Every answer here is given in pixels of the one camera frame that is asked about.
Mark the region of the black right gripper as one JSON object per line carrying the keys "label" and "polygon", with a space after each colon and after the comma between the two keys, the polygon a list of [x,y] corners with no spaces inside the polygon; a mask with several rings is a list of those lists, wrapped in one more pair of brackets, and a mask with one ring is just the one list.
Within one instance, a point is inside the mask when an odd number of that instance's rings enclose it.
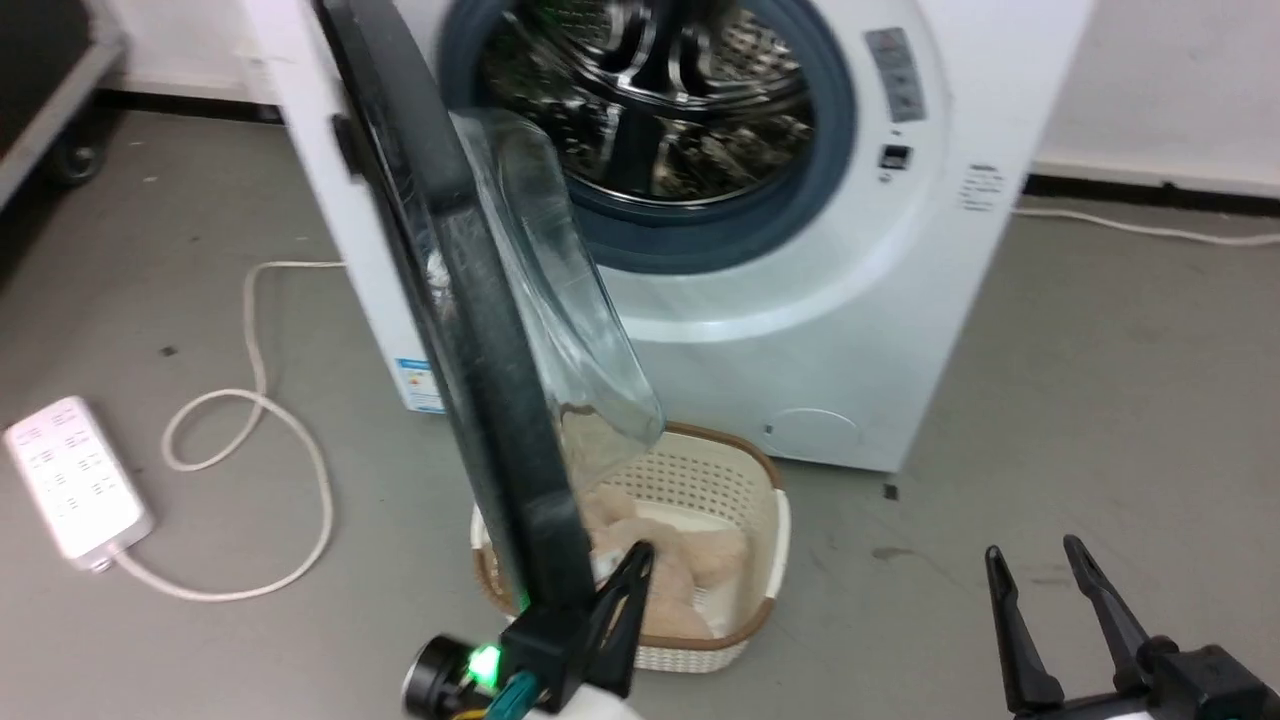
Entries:
{"label": "black right gripper", "polygon": [[986,550],[1005,703],[1016,719],[1276,719],[1277,692],[1217,644],[1183,651],[1140,625],[1078,536],[1062,547],[1089,600],[1114,662],[1115,692],[1066,700],[1047,671],[1019,609],[1001,548]]}

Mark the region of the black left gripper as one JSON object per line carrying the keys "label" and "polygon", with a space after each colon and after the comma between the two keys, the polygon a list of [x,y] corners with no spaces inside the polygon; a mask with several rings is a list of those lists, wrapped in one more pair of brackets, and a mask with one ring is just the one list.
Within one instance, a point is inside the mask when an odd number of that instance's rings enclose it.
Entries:
{"label": "black left gripper", "polygon": [[490,644],[440,634],[406,674],[410,717],[532,717],[567,710],[584,687],[627,700],[657,550],[635,543],[591,612],[531,606]]}

